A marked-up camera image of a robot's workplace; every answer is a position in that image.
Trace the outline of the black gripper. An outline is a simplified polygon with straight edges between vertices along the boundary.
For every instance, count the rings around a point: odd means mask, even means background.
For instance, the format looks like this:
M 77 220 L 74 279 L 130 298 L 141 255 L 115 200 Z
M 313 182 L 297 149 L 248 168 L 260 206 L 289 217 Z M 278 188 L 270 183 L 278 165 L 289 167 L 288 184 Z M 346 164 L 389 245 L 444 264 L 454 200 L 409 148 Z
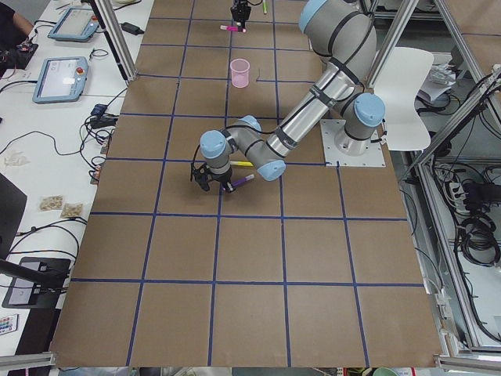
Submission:
M 247 22 L 251 14 L 251 5 L 248 0 L 234 0 L 230 12 L 235 22 Z
M 206 171 L 208 173 L 208 179 L 200 179 L 198 184 L 200 188 L 208 192 L 210 190 L 210 182 L 216 181 L 219 182 L 221 187 L 223 185 L 223 189 L 226 193 L 232 193 L 235 190 L 235 187 L 231 183 L 231 178 L 232 178 L 232 168 L 229 167 L 225 172 L 223 173 L 216 173 L 213 172 L 209 166 L 207 165 Z

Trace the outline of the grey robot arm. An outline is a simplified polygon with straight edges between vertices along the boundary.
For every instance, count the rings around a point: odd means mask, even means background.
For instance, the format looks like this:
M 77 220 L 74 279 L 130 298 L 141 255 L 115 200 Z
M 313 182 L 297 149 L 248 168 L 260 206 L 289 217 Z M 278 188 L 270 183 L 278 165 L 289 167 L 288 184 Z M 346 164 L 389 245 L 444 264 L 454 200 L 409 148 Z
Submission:
M 383 100 L 356 89 L 376 55 L 373 20 L 345 1 L 309 1 L 301 12 L 299 28 L 325 64 L 322 76 L 267 139 L 262 138 L 264 132 L 251 115 L 221 130 L 205 132 L 197 148 L 205 162 L 191 168 L 191 178 L 201 189 L 208 191 L 209 184 L 216 181 L 225 191 L 234 191 L 230 156 L 236 151 L 264 180 L 278 179 L 285 172 L 287 155 L 330 110 L 345 119 L 337 148 L 348 155 L 362 154 L 383 122 Z

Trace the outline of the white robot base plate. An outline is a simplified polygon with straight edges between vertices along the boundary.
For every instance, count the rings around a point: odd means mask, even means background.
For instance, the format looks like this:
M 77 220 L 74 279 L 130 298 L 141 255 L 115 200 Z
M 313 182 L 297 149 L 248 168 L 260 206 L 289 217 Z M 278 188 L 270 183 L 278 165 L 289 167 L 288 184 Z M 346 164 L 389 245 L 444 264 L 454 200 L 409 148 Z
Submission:
M 386 163 L 377 129 L 366 140 L 345 134 L 345 120 L 320 121 L 323 153 L 327 167 L 385 168 Z

